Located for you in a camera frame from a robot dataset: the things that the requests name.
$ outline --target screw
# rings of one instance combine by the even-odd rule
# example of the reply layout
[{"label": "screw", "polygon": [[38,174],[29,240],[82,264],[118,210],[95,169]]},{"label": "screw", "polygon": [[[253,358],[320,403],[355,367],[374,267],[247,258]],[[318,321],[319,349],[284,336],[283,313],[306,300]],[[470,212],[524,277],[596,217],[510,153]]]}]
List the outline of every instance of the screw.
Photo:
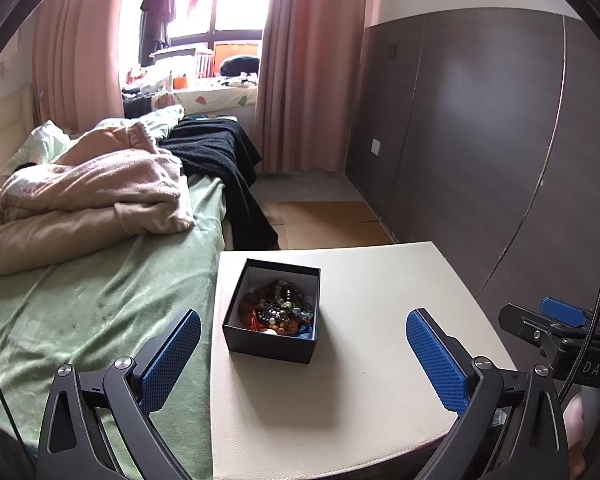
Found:
[{"label": "screw", "polygon": [[71,370],[72,370],[71,365],[68,365],[68,364],[60,365],[58,367],[58,375],[60,377],[65,377],[71,373]]},{"label": "screw", "polygon": [[536,365],[534,370],[536,371],[536,374],[541,377],[547,377],[547,375],[549,375],[549,368],[544,365]]},{"label": "screw", "polygon": [[124,370],[126,368],[129,368],[131,366],[131,363],[131,357],[119,357],[116,359],[114,365],[118,370]]},{"label": "screw", "polygon": [[488,370],[493,366],[493,363],[489,361],[486,357],[477,357],[474,359],[474,364],[476,367],[480,368],[480,370]]}]

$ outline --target green blanket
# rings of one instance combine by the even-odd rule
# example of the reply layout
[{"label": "green blanket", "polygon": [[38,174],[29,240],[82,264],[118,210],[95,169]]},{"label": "green blanket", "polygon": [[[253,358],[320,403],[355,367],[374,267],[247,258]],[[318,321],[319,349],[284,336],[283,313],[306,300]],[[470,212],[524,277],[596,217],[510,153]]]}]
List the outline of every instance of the green blanket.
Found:
[{"label": "green blanket", "polygon": [[[192,478],[212,477],[210,335],[225,208],[219,179],[194,176],[189,186],[191,231],[142,235],[59,266],[0,276],[0,385],[26,443],[38,446],[59,364],[108,367],[135,355],[177,311],[193,308],[200,342],[151,418]],[[103,422],[123,470],[139,478],[108,412]],[[0,428],[11,433],[1,404]]]}]

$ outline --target blue gripper pad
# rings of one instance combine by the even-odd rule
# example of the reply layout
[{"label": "blue gripper pad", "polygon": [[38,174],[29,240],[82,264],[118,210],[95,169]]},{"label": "blue gripper pad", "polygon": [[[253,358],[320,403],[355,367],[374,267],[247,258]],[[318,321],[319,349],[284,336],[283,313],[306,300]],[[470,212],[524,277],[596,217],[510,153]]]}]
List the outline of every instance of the blue gripper pad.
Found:
[{"label": "blue gripper pad", "polygon": [[466,377],[422,316],[407,316],[407,341],[422,365],[442,405],[462,415],[469,404]]},{"label": "blue gripper pad", "polygon": [[192,312],[171,335],[141,379],[142,397],[138,405],[145,415],[164,406],[198,341],[200,317],[197,312]]},{"label": "blue gripper pad", "polygon": [[585,326],[587,323],[587,317],[579,308],[554,300],[553,298],[544,298],[542,300],[540,312],[547,317],[560,321],[565,325],[573,326],[574,328]]}]

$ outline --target pink curtain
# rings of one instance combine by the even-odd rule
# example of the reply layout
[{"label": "pink curtain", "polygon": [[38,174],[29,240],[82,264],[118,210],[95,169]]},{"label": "pink curtain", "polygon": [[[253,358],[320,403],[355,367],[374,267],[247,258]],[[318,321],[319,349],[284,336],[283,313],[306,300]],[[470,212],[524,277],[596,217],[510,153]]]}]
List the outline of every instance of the pink curtain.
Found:
[{"label": "pink curtain", "polygon": [[271,0],[254,142],[262,171],[341,171],[366,0]]},{"label": "pink curtain", "polygon": [[85,132],[124,117],[118,76],[122,0],[44,0],[33,45],[33,84],[43,121]]}]

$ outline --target black box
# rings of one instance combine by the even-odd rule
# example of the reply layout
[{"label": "black box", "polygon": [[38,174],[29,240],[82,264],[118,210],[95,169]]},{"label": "black box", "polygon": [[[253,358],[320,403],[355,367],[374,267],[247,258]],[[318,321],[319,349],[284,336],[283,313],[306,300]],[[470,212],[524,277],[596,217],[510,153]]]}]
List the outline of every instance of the black box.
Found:
[{"label": "black box", "polygon": [[[269,285],[276,279],[293,283],[302,292],[304,298],[314,306],[310,338],[269,335],[242,326],[238,308],[243,296],[254,288]],[[318,339],[319,299],[320,269],[247,259],[222,322],[222,331],[229,350],[308,364]]]}]

